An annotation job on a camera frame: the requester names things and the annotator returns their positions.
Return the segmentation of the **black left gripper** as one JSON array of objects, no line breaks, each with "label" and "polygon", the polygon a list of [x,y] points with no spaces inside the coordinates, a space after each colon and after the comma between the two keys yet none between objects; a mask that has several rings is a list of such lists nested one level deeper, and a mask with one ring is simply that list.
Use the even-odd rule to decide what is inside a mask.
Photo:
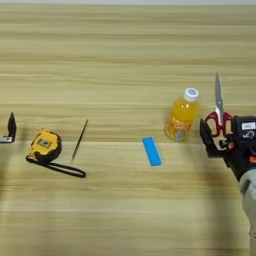
[{"label": "black left gripper", "polygon": [[15,141],[16,138],[16,121],[15,121],[15,116],[14,113],[10,114],[9,121],[8,121],[8,136],[3,136],[0,137],[0,144],[7,144],[7,143],[12,143]]}]

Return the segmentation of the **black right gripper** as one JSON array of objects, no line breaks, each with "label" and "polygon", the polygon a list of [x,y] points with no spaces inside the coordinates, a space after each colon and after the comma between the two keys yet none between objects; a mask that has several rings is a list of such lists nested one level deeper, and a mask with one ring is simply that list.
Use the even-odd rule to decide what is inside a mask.
[{"label": "black right gripper", "polygon": [[234,142],[229,142],[225,149],[218,150],[211,129],[203,119],[200,120],[200,137],[208,156],[222,158],[237,180],[240,180],[246,172],[256,169],[256,158],[249,148],[242,148]]}]

